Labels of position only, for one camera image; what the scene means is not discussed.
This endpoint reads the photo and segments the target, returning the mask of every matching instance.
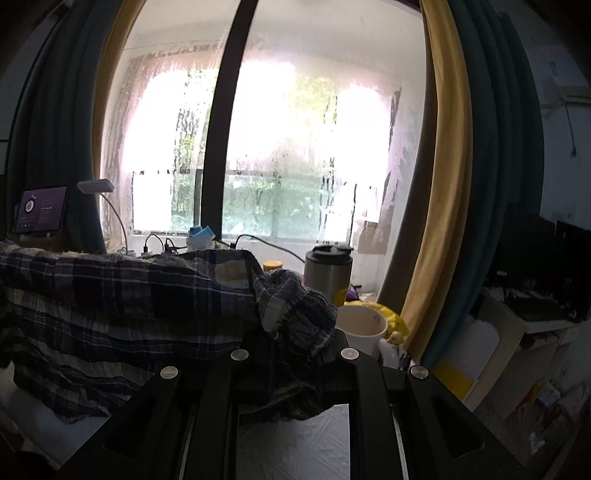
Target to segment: white desk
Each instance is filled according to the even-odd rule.
[[[507,418],[538,380],[549,380],[558,373],[568,344],[581,324],[567,319],[526,322],[503,303],[500,288],[483,289],[482,293],[485,301],[478,318],[495,326],[499,344],[464,404],[474,411],[488,395],[499,416]],[[536,341],[527,350],[521,349],[519,343],[524,335],[543,332],[555,335]]]

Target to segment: computer monitor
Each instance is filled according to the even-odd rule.
[[[554,224],[509,205],[489,276],[493,282],[521,288],[534,280],[545,289],[554,271]]]
[[[14,233],[51,233],[61,229],[67,187],[25,190],[17,209]]]
[[[591,231],[558,221],[554,239],[556,296],[586,319],[591,307]]]

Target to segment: plaid fabric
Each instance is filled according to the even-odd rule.
[[[236,348],[262,323],[281,344],[279,396],[302,395],[336,309],[288,270],[245,250],[136,259],[0,242],[0,351],[17,386],[65,421],[112,414],[164,365]]]

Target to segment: window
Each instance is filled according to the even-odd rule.
[[[103,140],[130,231],[186,232],[207,207],[208,119],[237,6],[147,0],[132,29]],[[394,1],[260,0],[233,103],[224,236],[348,241],[374,222],[388,243],[424,64],[420,15]]]

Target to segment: round metal bolt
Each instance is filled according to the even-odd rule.
[[[244,350],[244,348],[237,348],[230,354],[230,357],[232,357],[232,360],[242,362],[248,358],[248,350]]]
[[[340,351],[340,356],[345,360],[355,360],[359,356],[359,352],[354,348],[343,348]]]
[[[413,365],[410,369],[410,374],[414,378],[418,378],[420,380],[423,380],[429,376],[429,370],[427,370],[422,365]]]
[[[160,376],[165,380],[171,380],[178,375],[178,368],[176,367],[164,367],[160,371]]]

